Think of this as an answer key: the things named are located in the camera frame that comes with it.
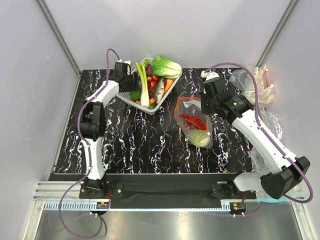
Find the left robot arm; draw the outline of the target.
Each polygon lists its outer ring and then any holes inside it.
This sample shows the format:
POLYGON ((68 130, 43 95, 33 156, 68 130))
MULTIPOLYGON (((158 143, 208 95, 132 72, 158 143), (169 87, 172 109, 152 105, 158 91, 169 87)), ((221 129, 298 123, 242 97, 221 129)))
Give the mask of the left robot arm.
POLYGON ((102 139, 106 130, 105 107, 117 94, 136 88, 131 62, 118 60, 108 71, 102 85, 80 108, 77 132, 84 147, 86 171, 82 180, 84 193, 103 198, 108 193, 106 170, 103 166, 102 139))

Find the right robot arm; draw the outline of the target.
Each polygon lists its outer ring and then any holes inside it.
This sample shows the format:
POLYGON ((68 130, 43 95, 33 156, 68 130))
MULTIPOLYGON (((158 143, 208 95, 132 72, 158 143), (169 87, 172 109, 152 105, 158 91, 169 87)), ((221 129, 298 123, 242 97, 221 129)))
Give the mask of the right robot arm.
POLYGON ((225 119, 240 131, 261 155, 265 170, 243 172, 227 185, 228 195, 239 198, 246 191, 263 191, 273 199, 284 197, 302 182, 310 167, 305 157, 286 148, 256 115, 253 105, 241 94, 232 96, 224 79, 215 72, 207 75, 200 92, 202 112, 225 119))

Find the round green cabbage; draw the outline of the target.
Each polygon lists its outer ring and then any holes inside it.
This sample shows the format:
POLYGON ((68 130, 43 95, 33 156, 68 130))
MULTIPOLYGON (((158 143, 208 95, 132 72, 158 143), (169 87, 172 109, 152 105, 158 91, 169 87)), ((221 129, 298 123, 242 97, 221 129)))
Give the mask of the round green cabbage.
POLYGON ((207 132, 202 130, 194 130, 189 134, 188 141, 196 146, 204 148, 210 143, 211 137, 207 132))

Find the red toy lobster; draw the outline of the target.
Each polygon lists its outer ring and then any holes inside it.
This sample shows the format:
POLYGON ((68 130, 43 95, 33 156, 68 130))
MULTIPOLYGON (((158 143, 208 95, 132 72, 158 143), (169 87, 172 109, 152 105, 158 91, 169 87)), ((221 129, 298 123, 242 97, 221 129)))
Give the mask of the red toy lobster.
POLYGON ((203 131, 207 130, 207 125, 205 124, 205 121, 201 119, 200 116, 197 116, 197 115, 190 116, 186 113, 180 114, 179 116, 183 118, 188 128, 203 130, 203 131))

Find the clear zip bag orange zipper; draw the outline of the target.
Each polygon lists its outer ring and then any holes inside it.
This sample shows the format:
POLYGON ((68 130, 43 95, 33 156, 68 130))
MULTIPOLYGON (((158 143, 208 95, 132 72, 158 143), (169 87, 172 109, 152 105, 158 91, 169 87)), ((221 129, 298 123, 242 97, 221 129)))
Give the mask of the clear zip bag orange zipper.
POLYGON ((202 113, 199 97, 178 97, 174 117, 190 144, 204 149, 213 147, 212 123, 202 113))

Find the green bell pepper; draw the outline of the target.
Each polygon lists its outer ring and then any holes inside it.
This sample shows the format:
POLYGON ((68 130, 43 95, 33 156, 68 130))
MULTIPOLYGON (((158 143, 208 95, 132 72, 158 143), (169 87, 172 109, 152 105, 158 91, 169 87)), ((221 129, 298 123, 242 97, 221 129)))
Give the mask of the green bell pepper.
POLYGON ((140 90, 136 90, 136 91, 131 91, 129 93, 130 95, 130 98, 133 100, 133 101, 138 101, 141 99, 141 91, 140 90))

